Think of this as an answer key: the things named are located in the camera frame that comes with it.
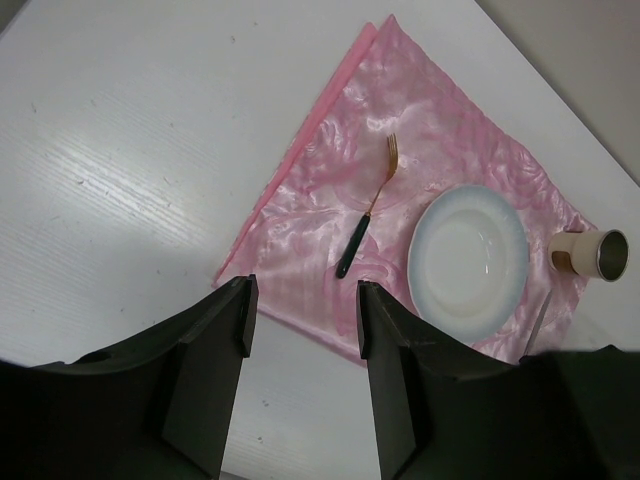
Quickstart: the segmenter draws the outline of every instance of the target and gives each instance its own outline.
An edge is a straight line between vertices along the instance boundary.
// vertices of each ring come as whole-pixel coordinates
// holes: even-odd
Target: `gold fork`
[[[358,247],[362,242],[362,238],[364,237],[365,232],[367,231],[367,227],[369,226],[369,222],[371,221],[371,212],[373,211],[373,207],[380,196],[380,192],[384,186],[393,178],[398,169],[398,141],[396,139],[396,134],[389,135],[387,137],[387,148],[389,149],[389,170],[387,170],[387,177],[385,178],[382,185],[376,192],[376,196],[373,197],[373,201],[369,206],[369,209],[365,212],[365,214],[358,222],[358,226],[356,227],[353,235],[349,239],[349,243],[347,244],[347,248],[342,254],[342,258],[338,262],[338,266],[336,267],[336,277],[344,278],[349,271],[349,267],[351,267],[351,263],[356,256],[358,251]]]

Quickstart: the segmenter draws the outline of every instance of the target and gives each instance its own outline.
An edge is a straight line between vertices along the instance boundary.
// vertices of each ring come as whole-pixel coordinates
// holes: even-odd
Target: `black fork handle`
[[[358,222],[358,226],[356,227],[353,235],[349,239],[349,243],[347,244],[347,248],[342,254],[342,258],[338,262],[338,266],[336,267],[336,277],[344,278],[349,271],[349,267],[351,267],[351,263],[356,256],[358,251],[358,247],[362,242],[362,238],[364,237],[365,232],[367,231],[367,227],[369,226],[369,222],[371,221],[371,214],[365,213],[360,222]]]

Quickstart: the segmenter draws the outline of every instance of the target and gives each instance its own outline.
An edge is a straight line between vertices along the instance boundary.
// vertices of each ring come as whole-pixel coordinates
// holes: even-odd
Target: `cup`
[[[549,243],[551,265],[561,272],[618,280],[629,262],[629,243],[619,230],[560,232]]]

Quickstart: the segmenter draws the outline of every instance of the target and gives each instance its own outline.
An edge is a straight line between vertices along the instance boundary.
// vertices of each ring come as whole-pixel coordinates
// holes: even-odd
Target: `white table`
[[[0,355],[73,361],[210,291],[365,21],[400,24],[601,228],[569,346],[640,345],[640,190],[472,0],[32,0],[0,40]],[[366,371],[259,318],[223,469],[378,478]]]

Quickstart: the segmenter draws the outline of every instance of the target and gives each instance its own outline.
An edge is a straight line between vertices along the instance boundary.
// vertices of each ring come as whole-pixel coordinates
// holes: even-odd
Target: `pink cloth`
[[[343,280],[335,266],[387,168],[396,132],[399,167],[383,190]],[[255,273],[261,312],[358,358],[356,284],[380,283],[411,311],[407,253],[415,225],[441,192],[485,185],[513,205],[531,264],[522,300],[504,327],[473,347],[518,360],[538,310],[554,295],[537,349],[559,346],[586,287],[551,269],[545,248],[563,229],[592,228],[542,167],[476,107],[389,17],[367,25],[318,99],[243,227],[215,284]]]

